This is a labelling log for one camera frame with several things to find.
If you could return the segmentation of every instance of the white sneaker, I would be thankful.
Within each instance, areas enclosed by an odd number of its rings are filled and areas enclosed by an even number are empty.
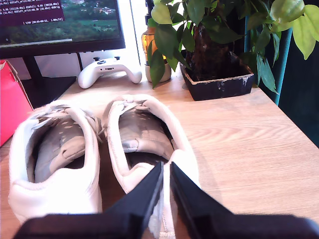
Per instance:
[[[112,167],[129,193],[164,161],[163,194],[149,222],[156,238],[175,238],[169,176],[172,161],[199,186],[198,167],[187,137],[173,113],[149,95],[123,95],[106,107],[102,126],[108,140]]]
[[[9,153],[9,204],[21,223],[46,214],[102,211],[100,157],[90,113],[55,101],[14,133]]]

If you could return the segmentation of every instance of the desk surface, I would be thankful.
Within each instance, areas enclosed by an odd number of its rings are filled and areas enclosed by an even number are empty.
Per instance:
[[[77,83],[61,97],[100,117],[122,94],[150,94],[166,104],[197,157],[204,191],[235,213],[288,213],[319,223],[319,149],[258,88],[239,97],[194,102],[180,72],[152,90],[126,76],[99,79],[82,90]],[[1,238],[19,224],[8,203],[8,147],[1,148]],[[100,147],[103,207],[123,196],[107,144]]]

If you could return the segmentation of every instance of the red box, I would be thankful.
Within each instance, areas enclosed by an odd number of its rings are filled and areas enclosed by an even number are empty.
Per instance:
[[[23,85],[12,65],[0,60],[0,146],[33,111]]]

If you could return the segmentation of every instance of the monitor stand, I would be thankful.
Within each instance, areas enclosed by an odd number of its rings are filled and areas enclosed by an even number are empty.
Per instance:
[[[23,61],[31,79],[21,82],[33,108],[41,107],[58,99],[75,82],[75,76],[43,77],[34,56],[23,57]]]

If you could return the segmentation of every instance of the game controller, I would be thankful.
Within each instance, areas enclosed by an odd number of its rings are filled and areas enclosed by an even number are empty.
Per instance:
[[[142,73],[139,64],[120,60],[119,57],[104,60],[94,57],[94,60],[95,62],[85,67],[78,76],[78,84],[83,89],[91,87],[99,77],[119,71],[125,71],[133,83],[141,82]]]

